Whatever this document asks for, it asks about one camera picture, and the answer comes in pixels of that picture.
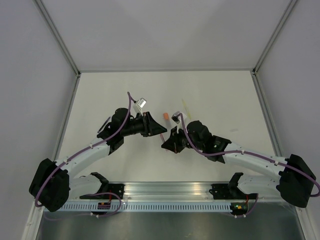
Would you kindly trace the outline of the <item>orange highlighter pen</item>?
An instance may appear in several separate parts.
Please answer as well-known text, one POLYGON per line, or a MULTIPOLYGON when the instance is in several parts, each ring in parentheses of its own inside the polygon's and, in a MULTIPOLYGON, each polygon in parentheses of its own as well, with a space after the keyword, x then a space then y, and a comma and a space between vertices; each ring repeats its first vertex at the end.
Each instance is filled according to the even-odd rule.
POLYGON ((163 113, 163 119, 164 119, 164 122, 165 122, 165 126, 168 128, 168 129, 171 129, 172 128, 172 123, 171 123, 171 119, 170 119, 170 116, 167 112, 163 113))

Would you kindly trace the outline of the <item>red pink pen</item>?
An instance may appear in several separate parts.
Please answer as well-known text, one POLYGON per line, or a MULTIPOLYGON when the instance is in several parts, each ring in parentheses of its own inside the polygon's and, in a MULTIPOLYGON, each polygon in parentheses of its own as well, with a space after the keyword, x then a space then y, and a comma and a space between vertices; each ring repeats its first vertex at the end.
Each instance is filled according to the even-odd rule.
POLYGON ((160 139, 161 139, 161 141, 162 141, 162 144, 165 143, 165 138, 164 138, 163 134, 161 133, 159 136, 160 136, 160 139))

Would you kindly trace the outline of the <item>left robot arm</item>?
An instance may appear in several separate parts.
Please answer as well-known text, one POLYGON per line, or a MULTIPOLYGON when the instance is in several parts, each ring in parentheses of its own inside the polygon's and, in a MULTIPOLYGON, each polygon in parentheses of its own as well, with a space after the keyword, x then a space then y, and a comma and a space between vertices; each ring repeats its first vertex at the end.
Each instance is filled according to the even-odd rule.
POLYGON ((59 160, 42 160, 28 191, 37 207, 45 207, 50 212, 59 210, 68 200, 87 195, 104 199, 109 193, 109 181, 105 177, 97 172, 77 175, 118 150, 127 136, 153 137, 166 132, 148 111, 132 116, 129 109, 118 108, 88 147, 59 160))

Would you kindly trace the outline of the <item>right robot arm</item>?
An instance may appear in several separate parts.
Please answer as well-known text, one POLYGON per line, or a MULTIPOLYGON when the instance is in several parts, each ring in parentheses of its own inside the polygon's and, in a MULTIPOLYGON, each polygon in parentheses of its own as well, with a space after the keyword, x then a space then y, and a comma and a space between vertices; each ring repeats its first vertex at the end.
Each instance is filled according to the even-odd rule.
POLYGON ((306 208, 316 184, 316 176, 298 155, 290 157, 263 155, 252 152, 229 139, 211 134, 199 120, 190 122, 186 129, 176 126, 161 145, 175 154, 185 148, 193 149, 212 162, 237 165, 258 173, 249 176, 236 172, 228 183, 228 194, 235 199, 243 195, 281 197, 287 203, 306 208))

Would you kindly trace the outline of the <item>yellow pen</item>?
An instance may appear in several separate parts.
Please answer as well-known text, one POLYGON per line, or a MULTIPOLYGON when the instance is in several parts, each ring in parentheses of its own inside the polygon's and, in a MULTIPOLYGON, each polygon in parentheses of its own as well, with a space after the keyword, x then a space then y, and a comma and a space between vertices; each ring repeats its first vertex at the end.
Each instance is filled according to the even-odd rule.
POLYGON ((184 107, 184 110, 185 110, 187 117, 191 120, 192 116, 191 116, 189 107, 187 106, 187 103, 185 102, 185 100, 183 98, 181 99, 181 101, 182 101, 182 104, 183 104, 183 107, 184 107))

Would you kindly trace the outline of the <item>purple ink refill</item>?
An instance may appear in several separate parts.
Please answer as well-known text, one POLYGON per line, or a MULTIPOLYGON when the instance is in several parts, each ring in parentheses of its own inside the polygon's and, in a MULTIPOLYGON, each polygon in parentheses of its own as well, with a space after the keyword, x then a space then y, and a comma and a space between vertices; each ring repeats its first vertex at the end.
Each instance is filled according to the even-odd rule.
POLYGON ((102 124, 102 126, 99 128, 99 130, 97 131, 97 134, 99 134, 103 129, 104 127, 107 125, 107 123, 109 122, 109 120, 111 119, 111 116, 109 116, 105 122, 102 124))

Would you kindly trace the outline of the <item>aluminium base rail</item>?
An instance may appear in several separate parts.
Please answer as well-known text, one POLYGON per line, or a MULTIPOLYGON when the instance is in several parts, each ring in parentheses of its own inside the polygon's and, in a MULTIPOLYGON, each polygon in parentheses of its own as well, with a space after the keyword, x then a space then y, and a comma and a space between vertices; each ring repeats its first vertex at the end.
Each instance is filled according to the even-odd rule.
POLYGON ((307 204, 304 191, 292 187, 281 186, 279 183, 254 181, 230 182, 125 182, 123 200, 140 202, 244 202, 245 200, 215 200, 209 193, 212 184, 229 184, 237 187, 245 194, 257 194, 263 201, 287 202, 294 206, 307 204))

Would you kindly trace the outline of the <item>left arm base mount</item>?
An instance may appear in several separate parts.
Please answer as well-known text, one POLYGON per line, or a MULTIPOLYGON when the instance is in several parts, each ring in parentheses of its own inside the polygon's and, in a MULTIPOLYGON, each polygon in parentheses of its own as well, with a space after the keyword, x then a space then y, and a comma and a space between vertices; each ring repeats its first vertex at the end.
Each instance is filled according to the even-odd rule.
POLYGON ((123 183, 110 183, 107 188, 107 192, 117 195, 121 200, 125 193, 125 184, 123 183))

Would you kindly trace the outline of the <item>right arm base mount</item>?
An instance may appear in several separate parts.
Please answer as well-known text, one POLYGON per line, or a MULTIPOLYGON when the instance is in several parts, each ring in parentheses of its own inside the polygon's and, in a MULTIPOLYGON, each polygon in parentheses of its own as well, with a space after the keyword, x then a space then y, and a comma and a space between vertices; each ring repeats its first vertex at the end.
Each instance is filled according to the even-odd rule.
POLYGON ((236 186, 228 183, 214 183, 209 189, 209 193, 214 200, 255 200, 257 193, 246 194, 239 190, 236 186))

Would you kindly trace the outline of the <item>left frame post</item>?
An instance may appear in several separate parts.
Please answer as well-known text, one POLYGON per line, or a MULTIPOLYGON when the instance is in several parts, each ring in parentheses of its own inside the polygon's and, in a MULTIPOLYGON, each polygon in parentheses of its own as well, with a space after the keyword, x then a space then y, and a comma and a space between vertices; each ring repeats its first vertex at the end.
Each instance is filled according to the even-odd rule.
POLYGON ((56 24, 54 23, 49 11, 47 10, 45 4, 42 0, 33 0, 32 1, 36 8, 38 9, 39 13, 41 14, 45 24, 47 25, 48 29, 50 30, 55 42, 57 43, 62 55, 64 56, 66 62, 72 69, 73 73, 79 77, 81 75, 81 71, 77 67, 68 47, 65 44, 56 24))

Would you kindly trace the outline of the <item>frame post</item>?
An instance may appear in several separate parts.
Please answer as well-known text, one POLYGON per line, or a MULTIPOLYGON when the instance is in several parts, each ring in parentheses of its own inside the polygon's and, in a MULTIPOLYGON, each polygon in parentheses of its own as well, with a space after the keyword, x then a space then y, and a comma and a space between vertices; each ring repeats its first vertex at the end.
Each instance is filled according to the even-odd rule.
POLYGON ((275 29, 273 30, 267 44, 265 45, 262 53, 260 54, 256 64, 254 65, 251 73, 253 75, 257 75, 258 71, 262 67, 267 55, 269 54, 270 50, 272 49, 273 45, 275 44, 277 38, 279 37, 280 33, 282 32, 285 24, 287 23, 288 19, 290 18, 291 14, 293 13, 296 5, 299 3, 299 0, 290 0, 287 4, 284 12, 282 13, 275 29))
POLYGON ((47 25, 48 29, 50 30, 55 42, 57 43, 62 55, 64 56, 66 62, 72 69, 73 73, 79 77, 81 75, 81 71, 77 67, 68 47, 65 44, 56 24, 54 23, 49 11, 47 10, 45 4, 42 0, 33 0, 32 1, 36 8, 38 9, 39 13, 41 14, 45 24, 47 25))

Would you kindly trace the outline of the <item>right frame post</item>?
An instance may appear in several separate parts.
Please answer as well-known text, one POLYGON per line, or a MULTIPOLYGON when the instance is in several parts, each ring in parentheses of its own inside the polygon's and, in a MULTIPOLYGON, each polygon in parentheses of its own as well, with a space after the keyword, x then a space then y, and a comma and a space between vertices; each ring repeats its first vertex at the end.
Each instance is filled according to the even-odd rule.
POLYGON ((290 18, 291 14, 293 13, 296 5, 299 3, 299 0, 290 0, 287 4, 284 12, 282 13, 275 29, 273 30, 267 44, 265 45, 262 53, 260 54, 256 64, 254 65, 251 73, 253 75, 257 75, 258 71, 262 67, 267 55, 269 54, 270 50, 272 49, 273 45, 275 44, 277 38, 279 37, 280 33, 282 32, 285 24, 287 23, 288 19, 290 18))

